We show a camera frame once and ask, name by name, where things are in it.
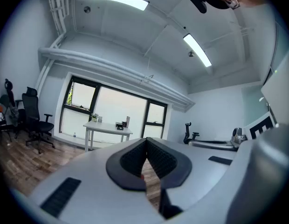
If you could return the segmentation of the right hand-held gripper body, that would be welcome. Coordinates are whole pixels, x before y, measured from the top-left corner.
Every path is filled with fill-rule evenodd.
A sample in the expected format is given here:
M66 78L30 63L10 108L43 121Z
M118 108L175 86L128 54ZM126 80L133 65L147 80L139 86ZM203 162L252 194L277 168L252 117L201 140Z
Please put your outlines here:
M245 126L243 133L246 135L248 140L256 139L260 134L275 127L275 122L270 112L267 112L256 121Z

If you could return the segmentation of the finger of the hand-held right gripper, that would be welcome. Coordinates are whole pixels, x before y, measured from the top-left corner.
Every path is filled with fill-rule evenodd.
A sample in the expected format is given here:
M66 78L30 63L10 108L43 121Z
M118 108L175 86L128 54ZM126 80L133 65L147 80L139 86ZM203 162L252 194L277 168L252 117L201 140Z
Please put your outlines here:
M192 147L201 147L208 149L217 149L225 151L237 151L238 146L234 146L230 141L202 141L202 140L191 140L188 143Z

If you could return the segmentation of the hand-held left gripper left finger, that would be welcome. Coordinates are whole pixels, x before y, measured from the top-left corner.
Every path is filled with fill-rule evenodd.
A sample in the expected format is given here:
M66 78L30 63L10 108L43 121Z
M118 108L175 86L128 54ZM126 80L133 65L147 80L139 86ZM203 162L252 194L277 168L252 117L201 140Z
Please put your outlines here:
M145 192L128 191L116 185L106 172L108 158L140 139L121 142L85 152L69 161L30 194L30 201L41 206L68 177L81 183L60 213L68 224L161 224L164 218L148 201Z

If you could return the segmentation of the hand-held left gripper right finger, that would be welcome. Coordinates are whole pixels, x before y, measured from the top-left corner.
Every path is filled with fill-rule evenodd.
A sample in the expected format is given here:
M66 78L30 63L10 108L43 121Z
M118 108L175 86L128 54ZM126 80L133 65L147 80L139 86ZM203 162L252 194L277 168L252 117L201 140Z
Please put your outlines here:
M222 178L236 151L146 139L147 159L160 179L159 213L169 219L198 202Z

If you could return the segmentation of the black ergonomic chair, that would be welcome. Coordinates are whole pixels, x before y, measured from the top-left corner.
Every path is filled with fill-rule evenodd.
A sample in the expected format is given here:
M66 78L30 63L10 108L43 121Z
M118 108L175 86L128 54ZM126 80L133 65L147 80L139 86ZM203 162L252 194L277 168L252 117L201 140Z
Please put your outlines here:
M186 132L185 132L185 137L183 139L184 144L189 144L190 141L195 140L196 137L199 137L199 133L197 132L193 132L192 133L192 138L190 138L190 132L189 132L189 127L192 125L192 123L186 123Z

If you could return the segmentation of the person's white shirt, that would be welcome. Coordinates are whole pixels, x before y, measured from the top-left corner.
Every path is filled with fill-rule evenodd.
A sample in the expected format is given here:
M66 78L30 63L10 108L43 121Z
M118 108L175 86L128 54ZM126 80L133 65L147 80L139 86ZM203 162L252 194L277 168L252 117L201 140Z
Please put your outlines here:
M275 73L261 88L276 122L289 125L289 51Z

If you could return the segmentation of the white table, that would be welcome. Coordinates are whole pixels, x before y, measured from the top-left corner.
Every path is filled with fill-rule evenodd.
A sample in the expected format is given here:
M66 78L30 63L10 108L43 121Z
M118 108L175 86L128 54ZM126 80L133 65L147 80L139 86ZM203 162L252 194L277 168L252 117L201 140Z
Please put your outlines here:
M84 142L85 152L88 152L89 149L93 150L94 132L121 135L121 142L123 142L124 136L126 137L126 141L128 141L130 139L130 135L133 134L129 128L124 127L123 130L118 130L116 125L109 123L89 121L85 123L83 127L86 128Z

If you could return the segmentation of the black-framed window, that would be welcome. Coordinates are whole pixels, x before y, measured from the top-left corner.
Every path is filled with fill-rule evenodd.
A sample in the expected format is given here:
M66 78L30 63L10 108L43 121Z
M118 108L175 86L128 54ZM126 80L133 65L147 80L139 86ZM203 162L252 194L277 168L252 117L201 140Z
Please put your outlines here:
M102 116L103 123L116 125L130 117L131 139L162 138L167 105L149 98L123 91L104 84L72 76L63 99L59 132L84 139L83 125L91 114Z

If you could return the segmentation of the black office chair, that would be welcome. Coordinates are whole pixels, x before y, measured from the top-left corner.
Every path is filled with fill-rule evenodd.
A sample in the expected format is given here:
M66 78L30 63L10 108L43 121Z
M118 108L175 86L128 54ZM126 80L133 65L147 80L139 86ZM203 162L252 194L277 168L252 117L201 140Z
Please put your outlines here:
M27 87L27 91L22 94L22 102L25 110L25 126L28 130L29 137L31 139L25 141L25 145L28 146L29 143L37 141L37 151L38 154L41 154L40 143L43 141L48 143L55 148L55 145L42 137L43 134L46 134L53 130L54 124L48 121L49 117L52 117L51 114L44 114L46 116L45 121L40 120L39 114L39 98L37 96L38 92L36 89Z

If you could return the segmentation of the grey chair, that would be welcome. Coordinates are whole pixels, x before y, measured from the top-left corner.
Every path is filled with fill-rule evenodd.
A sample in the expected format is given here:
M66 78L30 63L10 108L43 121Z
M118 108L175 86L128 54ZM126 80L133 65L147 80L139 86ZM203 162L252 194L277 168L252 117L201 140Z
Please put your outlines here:
M10 132L12 131L12 126L7 125L6 113L9 108L9 97L8 95L2 95L0 97L0 106L3 108L3 112L0 112L0 136L2 132L6 132L10 141L12 141Z

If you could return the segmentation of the chair draped with clothes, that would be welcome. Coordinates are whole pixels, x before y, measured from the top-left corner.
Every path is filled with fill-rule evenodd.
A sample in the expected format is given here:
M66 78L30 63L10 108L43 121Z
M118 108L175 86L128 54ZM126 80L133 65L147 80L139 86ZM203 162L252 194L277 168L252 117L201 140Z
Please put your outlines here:
M13 84L8 79L5 79L5 89L7 91L7 95L9 97L9 107L10 107L10 120L12 125L14 126L15 136L14 138L17 139L20 131L24 128L25 123L25 110L18 109L18 105L22 100L15 100L14 93L13 93Z

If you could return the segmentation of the white ceiling pipes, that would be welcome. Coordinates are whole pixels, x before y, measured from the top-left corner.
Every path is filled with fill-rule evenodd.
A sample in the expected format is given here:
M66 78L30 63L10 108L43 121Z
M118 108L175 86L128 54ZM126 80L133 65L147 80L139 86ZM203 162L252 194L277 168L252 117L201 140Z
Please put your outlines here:
M74 0L48 0L57 38L50 47L59 48L64 40L74 34Z

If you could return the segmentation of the white duct hanger bracket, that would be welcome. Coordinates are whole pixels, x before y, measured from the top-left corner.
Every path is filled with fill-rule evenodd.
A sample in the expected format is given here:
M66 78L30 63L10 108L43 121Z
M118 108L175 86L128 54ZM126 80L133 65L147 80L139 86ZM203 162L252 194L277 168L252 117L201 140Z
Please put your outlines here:
M150 76L145 76L144 78L142 78L139 82L140 85L142 84L148 84L152 79L153 79L154 75L150 75Z

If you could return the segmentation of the large white duct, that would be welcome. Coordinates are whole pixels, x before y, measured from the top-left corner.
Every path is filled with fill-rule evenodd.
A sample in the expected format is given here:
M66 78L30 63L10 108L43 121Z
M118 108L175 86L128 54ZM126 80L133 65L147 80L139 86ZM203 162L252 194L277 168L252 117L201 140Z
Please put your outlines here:
M38 52L60 66L90 73L96 76L95 80L100 83L107 83L109 86L171 104L174 109L181 112L186 112L195 105L195 102L187 96L155 79L148 84L140 85L139 82L145 75L118 63L66 49L41 47Z

